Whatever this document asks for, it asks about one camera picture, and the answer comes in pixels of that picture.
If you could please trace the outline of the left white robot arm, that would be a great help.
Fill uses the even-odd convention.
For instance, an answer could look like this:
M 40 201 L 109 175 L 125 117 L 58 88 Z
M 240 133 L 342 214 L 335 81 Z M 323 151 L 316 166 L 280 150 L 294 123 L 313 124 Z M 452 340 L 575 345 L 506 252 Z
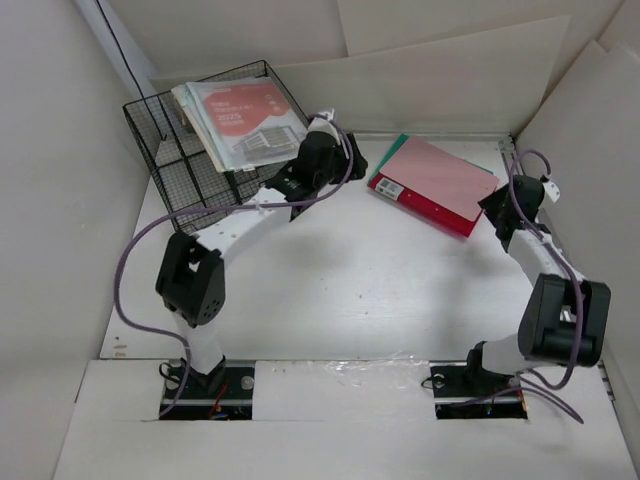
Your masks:
M 270 231 L 295 220 L 328 185 L 360 180 L 368 163 L 355 135 L 338 141 L 331 131 L 306 135 L 295 159 L 268 178 L 256 194 L 217 223 L 194 234 L 174 233 L 166 246 L 155 290 L 174 314 L 187 339 L 191 359 L 171 371 L 201 396 L 222 387 L 226 359 L 218 345 L 214 318 L 226 300 L 225 270 Z

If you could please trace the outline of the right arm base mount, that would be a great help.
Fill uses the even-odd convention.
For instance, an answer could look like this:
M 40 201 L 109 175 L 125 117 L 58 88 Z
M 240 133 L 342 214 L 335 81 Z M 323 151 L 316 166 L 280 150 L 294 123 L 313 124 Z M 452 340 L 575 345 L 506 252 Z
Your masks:
M 432 391 L 438 420 L 528 418 L 513 376 L 482 368 L 482 343 L 465 360 L 431 361 L 421 387 Z

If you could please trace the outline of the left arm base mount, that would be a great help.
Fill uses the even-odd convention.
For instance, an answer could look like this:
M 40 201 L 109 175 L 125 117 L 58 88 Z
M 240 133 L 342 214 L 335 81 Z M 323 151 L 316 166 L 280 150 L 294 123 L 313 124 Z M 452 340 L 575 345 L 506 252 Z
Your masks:
M 223 359 L 210 375 L 191 369 L 184 390 L 167 413 L 178 393 L 186 362 L 163 362 L 159 374 L 164 380 L 159 406 L 160 420 L 246 421 L 252 419 L 255 383 L 254 361 Z

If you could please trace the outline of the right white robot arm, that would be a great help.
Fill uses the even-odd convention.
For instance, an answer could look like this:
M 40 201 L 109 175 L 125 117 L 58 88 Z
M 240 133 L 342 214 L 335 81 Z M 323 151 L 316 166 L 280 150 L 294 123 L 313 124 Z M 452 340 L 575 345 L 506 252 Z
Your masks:
M 543 201 L 559 190 L 547 177 L 512 176 L 480 201 L 504 251 L 532 285 L 531 296 L 515 334 L 478 343 L 476 359 L 462 369 L 473 393 L 494 387 L 499 374 L 529 372 L 548 388 L 568 384 L 577 367 L 600 360 L 611 301 L 610 288 L 587 279 L 565 258 L 550 231 L 537 221 Z

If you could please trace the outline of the clear sleeve map brochure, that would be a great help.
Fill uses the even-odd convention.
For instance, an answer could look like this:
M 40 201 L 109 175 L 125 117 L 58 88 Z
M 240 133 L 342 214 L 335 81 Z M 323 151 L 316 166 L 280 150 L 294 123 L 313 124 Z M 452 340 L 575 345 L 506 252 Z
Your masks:
M 224 173 L 226 168 L 216 143 L 216 135 L 199 97 L 192 92 L 187 84 L 173 87 L 171 93 L 182 109 L 183 116 L 189 121 L 192 130 L 198 136 L 216 171 Z

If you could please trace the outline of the clear sleeve orange 2025 brochure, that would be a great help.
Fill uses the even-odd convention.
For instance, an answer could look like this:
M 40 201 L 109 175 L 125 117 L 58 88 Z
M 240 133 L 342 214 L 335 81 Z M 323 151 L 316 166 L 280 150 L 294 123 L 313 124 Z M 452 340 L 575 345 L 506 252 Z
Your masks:
M 286 162 L 307 126 L 269 77 L 188 82 L 181 105 L 219 172 Z

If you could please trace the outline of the pink paper folder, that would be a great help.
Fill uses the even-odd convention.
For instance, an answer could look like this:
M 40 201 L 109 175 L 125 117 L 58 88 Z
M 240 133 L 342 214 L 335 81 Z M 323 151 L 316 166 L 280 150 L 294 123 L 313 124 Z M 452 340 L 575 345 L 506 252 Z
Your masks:
M 475 221 L 478 202 L 495 191 L 491 172 L 418 138 L 408 137 L 380 173 L 459 217 Z

